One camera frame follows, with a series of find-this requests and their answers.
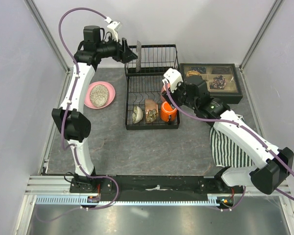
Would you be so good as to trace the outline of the grey glass plate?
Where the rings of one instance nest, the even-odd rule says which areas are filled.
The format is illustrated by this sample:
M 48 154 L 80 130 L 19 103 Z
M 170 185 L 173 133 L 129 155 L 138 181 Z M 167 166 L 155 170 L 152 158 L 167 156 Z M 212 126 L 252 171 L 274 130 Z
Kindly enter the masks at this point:
M 136 54 L 137 54 L 137 60 L 136 60 L 136 72 L 140 72 L 141 70 L 141 57 L 142 57 L 142 44 L 139 40 L 137 40 L 136 43 Z

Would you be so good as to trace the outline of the pink patterned bowl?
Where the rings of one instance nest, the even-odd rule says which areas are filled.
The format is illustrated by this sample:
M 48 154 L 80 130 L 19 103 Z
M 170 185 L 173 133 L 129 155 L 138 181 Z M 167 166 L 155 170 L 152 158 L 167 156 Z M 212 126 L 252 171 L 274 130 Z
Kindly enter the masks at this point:
M 145 120 L 152 123 L 158 118 L 158 104 L 151 99 L 145 100 Z

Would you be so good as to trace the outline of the pink plate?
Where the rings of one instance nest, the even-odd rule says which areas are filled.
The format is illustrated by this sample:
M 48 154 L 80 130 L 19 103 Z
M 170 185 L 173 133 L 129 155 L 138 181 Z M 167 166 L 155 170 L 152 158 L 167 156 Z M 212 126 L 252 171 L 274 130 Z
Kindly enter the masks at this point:
M 91 91 L 91 89 L 92 89 L 95 85 L 104 85 L 104 86 L 106 86 L 106 87 L 108 88 L 109 93 L 110 93 L 110 95 L 109 95 L 109 100 L 108 100 L 107 104 L 106 104 L 105 106 L 101 107 L 101 108 L 96 108 L 96 107 L 94 107 L 94 106 L 92 105 L 92 103 L 90 102 L 90 91 Z M 113 100 L 114 100 L 114 98 L 115 98 L 115 94 L 116 94 L 116 92 L 115 92 L 114 86 L 113 86 L 112 84 L 110 84 L 110 83 L 108 83 L 108 82 L 104 82 L 104 81 L 93 82 L 93 83 L 91 83 L 91 84 L 89 85 L 89 87 L 88 87 L 88 91 L 87 91 L 87 94 L 86 94 L 86 98 L 85 98 L 84 104 L 85 104 L 87 107 L 92 108 L 92 109 L 102 109 L 102 108 L 107 107 L 108 105 L 110 105 L 110 104 L 113 102 Z

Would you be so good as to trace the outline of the speckled cream plate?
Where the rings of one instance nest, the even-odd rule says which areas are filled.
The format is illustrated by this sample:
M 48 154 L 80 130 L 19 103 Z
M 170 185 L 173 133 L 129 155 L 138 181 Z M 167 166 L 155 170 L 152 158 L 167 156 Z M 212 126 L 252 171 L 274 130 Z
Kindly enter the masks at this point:
M 90 102 L 96 108 L 105 106 L 109 100 L 108 88 L 104 85 L 95 85 L 90 91 Z

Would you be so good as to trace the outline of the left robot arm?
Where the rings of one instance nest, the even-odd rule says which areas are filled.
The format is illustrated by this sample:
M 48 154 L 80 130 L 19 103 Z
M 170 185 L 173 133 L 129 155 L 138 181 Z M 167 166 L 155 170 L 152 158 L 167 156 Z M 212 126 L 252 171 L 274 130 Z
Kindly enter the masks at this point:
M 90 159 L 88 137 L 91 123 L 84 116 L 84 101 L 91 79 L 102 59 L 113 58 L 126 64 L 138 56 L 130 49 L 125 38 L 118 37 L 120 23 L 112 21 L 106 29 L 85 26 L 84 39 L 71 57 L 74 62 L 72 80 L 59 108 L 51 112 L 61 134 L 62 143 L 67 142 L 75 161 L 75 174 L 84 177 L 81 188 L 86 192 L 97 189 L 94 165 Z

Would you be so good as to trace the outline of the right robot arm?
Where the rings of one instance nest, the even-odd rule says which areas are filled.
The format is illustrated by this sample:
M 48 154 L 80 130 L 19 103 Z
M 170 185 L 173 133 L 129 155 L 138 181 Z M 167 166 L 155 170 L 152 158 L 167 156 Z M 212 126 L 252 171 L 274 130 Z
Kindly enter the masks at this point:
M 169 104 L 178 111 L 182 105 L 189 107 L 194 112 L 190 118 L 206 122 L 216 132 L 216 139 L 221 141 L 215 150 L 218 159 L 231 152 L 233 161 L 240 163 L 239 155 L 246 153 L 253 162 L 251 166 L 223 164 L 221 176 L 214 180 L 218 192 L 252 185 L 270 195 L 293 173 L 293 151 L 281 149 L 254 132 L 227 104 L 210 96 L 204 80 L 185 84 L 181 74 L 174 71 L 173 75 L 166 73 L 162 82 L 162 95 Z

